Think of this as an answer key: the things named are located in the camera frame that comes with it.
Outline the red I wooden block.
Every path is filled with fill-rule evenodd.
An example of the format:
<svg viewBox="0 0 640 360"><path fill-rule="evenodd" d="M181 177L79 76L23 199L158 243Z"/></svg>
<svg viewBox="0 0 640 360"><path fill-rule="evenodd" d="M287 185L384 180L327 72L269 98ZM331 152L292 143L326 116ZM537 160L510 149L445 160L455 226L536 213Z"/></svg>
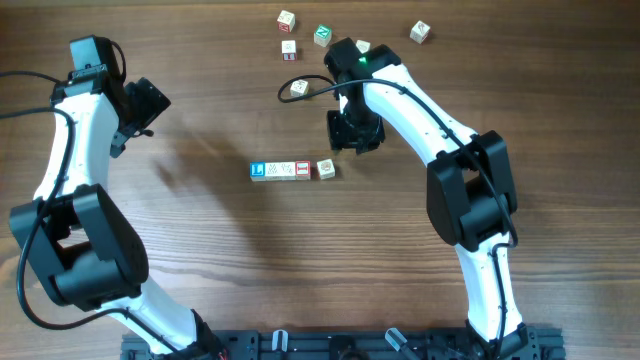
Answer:
<svg viewBox="0 0 640 360"><path fill-rule="evenodd" d="M297 180L310 180L312 177L312 166L310 161L295 162L295 178Z"/></svg>

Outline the wooden block yellow picture side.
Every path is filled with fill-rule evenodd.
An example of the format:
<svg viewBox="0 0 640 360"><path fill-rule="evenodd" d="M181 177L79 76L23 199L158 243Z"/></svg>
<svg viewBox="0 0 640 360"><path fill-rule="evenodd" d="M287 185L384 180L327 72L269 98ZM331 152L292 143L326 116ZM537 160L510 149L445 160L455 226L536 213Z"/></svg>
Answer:
<svg viewBox="0 0 640 360"><path fill-rule="evenodd" d="M279 172L282 181L292 181L296 179L296 163L280 162Z"/></svg>

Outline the wooden block letter M outline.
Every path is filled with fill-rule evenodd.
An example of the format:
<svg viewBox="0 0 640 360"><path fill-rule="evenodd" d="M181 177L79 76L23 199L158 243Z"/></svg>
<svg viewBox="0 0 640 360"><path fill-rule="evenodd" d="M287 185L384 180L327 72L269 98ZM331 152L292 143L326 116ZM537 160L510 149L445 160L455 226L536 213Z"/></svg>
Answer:
<svg viewBox="0 0 640 360"><path fill-rule="evenodd" d="M280 162L266 162L265 163L265 180L279 181L281 178L280 168L281 168Z"/></svg>

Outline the blue L wooden block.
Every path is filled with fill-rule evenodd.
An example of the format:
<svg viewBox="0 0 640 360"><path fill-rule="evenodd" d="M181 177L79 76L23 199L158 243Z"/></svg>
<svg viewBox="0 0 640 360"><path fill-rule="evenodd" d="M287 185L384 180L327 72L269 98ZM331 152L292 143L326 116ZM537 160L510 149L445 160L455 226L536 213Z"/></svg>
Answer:
<svg viewBox="0 0 640 360"><path fill-rule="evenodd" d="M251 162L249 168L250 179L253 182L260 182L266 180L266 163L265 162Z"/></svg>

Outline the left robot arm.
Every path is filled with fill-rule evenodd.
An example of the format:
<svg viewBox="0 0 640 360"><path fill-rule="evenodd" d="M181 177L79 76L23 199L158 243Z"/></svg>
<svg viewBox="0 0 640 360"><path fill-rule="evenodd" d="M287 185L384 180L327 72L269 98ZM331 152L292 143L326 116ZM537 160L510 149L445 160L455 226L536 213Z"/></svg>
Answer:
<svg viewBox="0 0 640 360"><path fill-rule="evenodd" d="M150 277L143 242L106 189L110 160L151 134L169 99L147 79L128 81L124 54L108 38L73 40L70 51L74 68L47 107L56 131L45 176L9 217L18 272L32 269L52 302L82 310L86 322L118 320L151 359L226 358L197 312Z"/></svg>

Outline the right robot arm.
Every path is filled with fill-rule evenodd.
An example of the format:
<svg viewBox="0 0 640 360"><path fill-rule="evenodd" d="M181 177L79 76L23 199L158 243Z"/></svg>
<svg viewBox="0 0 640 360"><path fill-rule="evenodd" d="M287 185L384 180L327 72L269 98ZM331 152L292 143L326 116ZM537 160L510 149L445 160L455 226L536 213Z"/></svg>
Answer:
<svg viewBox="0 0 640 360"><path fill-rule="evenodd" d="M427 169L427 213L458 255L469 299L468 323L478 342L500 357L518 330L507 253L517 244L517 209L504 140L483 135L444 112L420 89L387 46L363 53L350 38L329 47L324 64L340 102L328 112L332 149L377 149L390 124Z"/></svg>

